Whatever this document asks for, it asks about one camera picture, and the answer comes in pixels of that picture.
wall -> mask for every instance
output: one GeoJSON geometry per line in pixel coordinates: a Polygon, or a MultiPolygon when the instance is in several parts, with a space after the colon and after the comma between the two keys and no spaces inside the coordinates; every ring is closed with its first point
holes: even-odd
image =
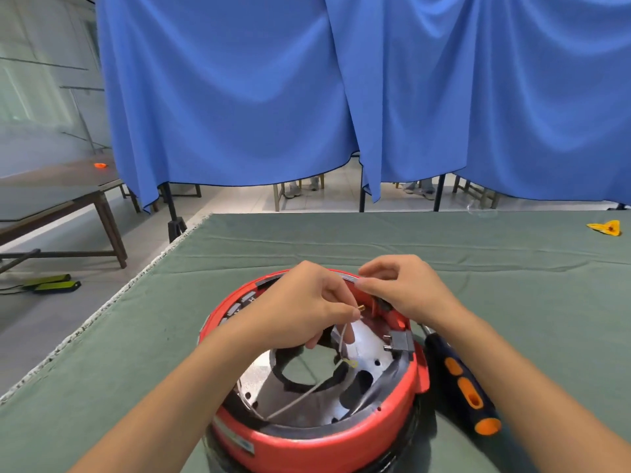
{"type": "MultiPolygon", "coordinates": [[[[0,0],[0,57],[11,58],[0,59],[0,178],[91,156],[71,136],[86,138],[60,86],[103,87],[86,27],[94,20],[93,11],[61,0],[0,0]]],[[[92,139],[109,146],[104,93],[75,96],[92,139]]]]}

person's leg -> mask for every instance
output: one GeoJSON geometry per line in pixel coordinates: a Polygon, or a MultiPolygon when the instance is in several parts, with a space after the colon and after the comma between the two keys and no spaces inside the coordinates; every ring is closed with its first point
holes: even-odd
{"type": "Polygon", "coordinates": [[[414,194],[415,189],[416,189],[416,181],[408,182],[405,186],[403,186],[403,191],[406,194],[414,194]]]}
{"type": "Polygon", "coordinates": [[[422,179],[421,182],[421,194],[427,200],[434,200],[436,198],[436,190],[432,184],[432,178],[422,179]]]}
{"type": "Polygon", "coordinates": [[[317,191],[320,189],[320,176],[311,177],[311,186],[309,187],[312,191],[317,191]]]}
{"type": "Polygon", "coordinates": [[[301,194],[300,188],[298,188],[297,181],[291,181],[287,183],[287,187],[285,188],[285,197],[288,199],[292,199],[301,194]]]}

yellow clip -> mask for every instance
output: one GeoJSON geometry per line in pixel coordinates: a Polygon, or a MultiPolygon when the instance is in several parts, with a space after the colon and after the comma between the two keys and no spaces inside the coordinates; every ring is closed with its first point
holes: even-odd
{"type": "Polygon", "coordinates": [[[357,365],[358,365],[357,360],[351,360],[350,358],[344,358],[343,360],[344,362],[351,365],[352,368],[357,368],[357,365]]]}
{"type": "Polygon", "coordinates": [[[607,234],[608,236],[619,236],[622,234],[620,221],[609,221],[605,224],[588,224],[588,228],[607,234]]]}

tiled floor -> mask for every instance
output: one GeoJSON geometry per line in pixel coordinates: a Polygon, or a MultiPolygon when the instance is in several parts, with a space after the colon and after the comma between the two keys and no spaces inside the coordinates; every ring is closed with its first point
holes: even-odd
{"type": "MultiPolygon", "coordinates": [[[[303,191],[290,200],[282,199],[284,213],[314,211],[357,212],[361,168],[356,159],[325,176],[325,189],[303,191]]],[[[480,213],[471,198],[462,192],[452,194],[454,176],[447,176],[441,211],[480,213]]],[[[19,284],[20,279],[70,273],[83,285],[74,293],[38,297],[19,294],[0,297],[0,395],[39,363],[67,335],[71,334],[94,311],[142,270],[167,246],[166,206],[156,214],[136,214],[129,199],[120,191],[108,193],[112,212],[121,230],[128,251],[128,267],[120,269],[108,258],[34,259],[0,275],[0,288],[19,284]]],[[[178,197],[178,215],[194,225],[211,213],[273,213],[271,186],[206,187],[202,198],[178,197]]],[[[500,210],[601,210],[614,204],[605,202],[539,202],[502,198],[500,210]]],[[[377,204],[367,198],[366,211],[430,211],[433,202],[419,195],[408,195],[392,184],[382,185],[382,198],[377,204]]],[[[85,209],[21,238],[0,250],[97,250],[108,248],[105,232],[93,209],[85,209]]]]}

black and orange handle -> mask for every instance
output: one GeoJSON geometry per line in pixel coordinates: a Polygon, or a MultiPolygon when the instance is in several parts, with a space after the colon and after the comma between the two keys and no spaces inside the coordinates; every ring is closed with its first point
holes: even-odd
{"type": "Polygon", "coordinates": [[[438,368],[440,386],[460,420],[479,435],[494,435],[502,429],[493,402],[480,387],[456,351],[436,332],[421,326],[425,332],[425,353],[438,368]]]}

